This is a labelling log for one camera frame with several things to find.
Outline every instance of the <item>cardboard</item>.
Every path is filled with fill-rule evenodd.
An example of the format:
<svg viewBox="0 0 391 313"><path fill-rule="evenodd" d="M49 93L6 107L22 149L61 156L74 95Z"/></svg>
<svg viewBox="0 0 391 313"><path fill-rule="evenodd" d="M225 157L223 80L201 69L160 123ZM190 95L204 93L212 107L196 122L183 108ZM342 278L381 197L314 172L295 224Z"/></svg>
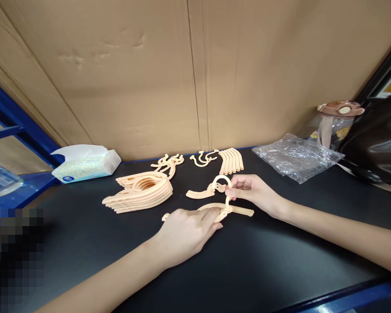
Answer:
<svg viewBox="0 0 391 313"><path fill-rule="evenodd" d="M299 132L317 105L352 99L391 47L391 1L188 3L203 150Z"/></svg>
<svg viewBox="0 0 391 313"><path fill-rule="evenodd" d="M186 1L0 6L93 144L123 160L199 150Z"/></svg>
<svg viewBox="0 0 391 313"><path fill-rule="evenodd" d="M0 0L1 86L124 161L298 133L390 48L391 1Z"/></svg>

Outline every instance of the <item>blue metal frame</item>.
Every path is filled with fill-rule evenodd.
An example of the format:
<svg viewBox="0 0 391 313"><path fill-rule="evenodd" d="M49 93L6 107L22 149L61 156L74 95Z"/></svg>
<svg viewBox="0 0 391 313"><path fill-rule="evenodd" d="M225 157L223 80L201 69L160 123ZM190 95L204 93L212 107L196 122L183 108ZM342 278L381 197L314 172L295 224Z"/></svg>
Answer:
<svg viewBox="0 0 391 313"><path fill-rule="evenodd" d="M301 313L341 313L391 296L391 281L331 300L331 296L313 308L298 310Z"/></svg>
<svg viewBox="0 0 391 313"><path fill-rule="evenodd" d="M22 126L11 126L0 129L0 139L8 136L14 136L24 130Z"/></svg>
<svg viewBox="0 0 391 313"><path fill-rule="evenodd" d="M49 164L52 168L62 163L62 157L52 156L51 152L60 148L20 107L0 88L0 125L8 128L2 130L1 135L8 132L9 136L15 136L25 146L31 149L37 156ZM22 127L20 132L14 127Z"/></svg>

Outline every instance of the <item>tissue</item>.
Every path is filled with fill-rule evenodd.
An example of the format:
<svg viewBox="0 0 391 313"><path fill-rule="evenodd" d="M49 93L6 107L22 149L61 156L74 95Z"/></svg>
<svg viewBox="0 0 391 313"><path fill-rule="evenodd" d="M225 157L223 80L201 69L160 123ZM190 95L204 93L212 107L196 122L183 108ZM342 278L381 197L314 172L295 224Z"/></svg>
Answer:
<svg viewBox="0 0 391 313"><path fill-rule="evenodd" d="M52 171L63 183L109 176L122 161L115 150L94 145L68 146L51 154L65 156L65 162Z"/></svg>

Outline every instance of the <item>clear plastic bag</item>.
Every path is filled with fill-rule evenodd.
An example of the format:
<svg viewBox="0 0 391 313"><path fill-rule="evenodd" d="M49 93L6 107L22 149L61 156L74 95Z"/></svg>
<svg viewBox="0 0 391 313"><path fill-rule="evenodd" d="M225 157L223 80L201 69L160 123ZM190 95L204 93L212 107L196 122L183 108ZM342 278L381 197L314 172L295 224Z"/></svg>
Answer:
<svg viewBox="0 0 391 313"><path fill-rule="evenodd" d="M257 146L252 151L278 173L287 175L300 184L335 165L344 157L342 153L290 133L281 140Z"/></svg>

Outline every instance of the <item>table surface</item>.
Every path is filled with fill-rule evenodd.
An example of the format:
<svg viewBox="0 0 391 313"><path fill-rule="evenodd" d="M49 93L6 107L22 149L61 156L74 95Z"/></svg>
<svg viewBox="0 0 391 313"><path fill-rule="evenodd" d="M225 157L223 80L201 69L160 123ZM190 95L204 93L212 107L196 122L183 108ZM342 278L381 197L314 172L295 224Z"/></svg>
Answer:
<svg viewBox="0 0 391 313"><path fill-rule="evenodd" d="M359 181L338 166L299 185L250 149L241 153L245 170L240 173L259 175L283 197L391 229L391 193ZM29 277L24 278L29 283L23 283L24 296L14 312L38 309L130 252L158 231L165 213L225 201L218 192L202 200L185 196L188 190L205 190L222 163L219 157L199 168L186 156L171 180L173 195L160 206L115 214L101 204L122 189L115 178L151 170L153 162L123 163L112 176L66 184L38 206L43 233L37 238L43 245L30 253ZM165 271L115 312L275 311L391 278L390 272L372 262L275 220L248 201L233 204L254 209L254 216L229 214L223 229L201 253Z"/></svg>

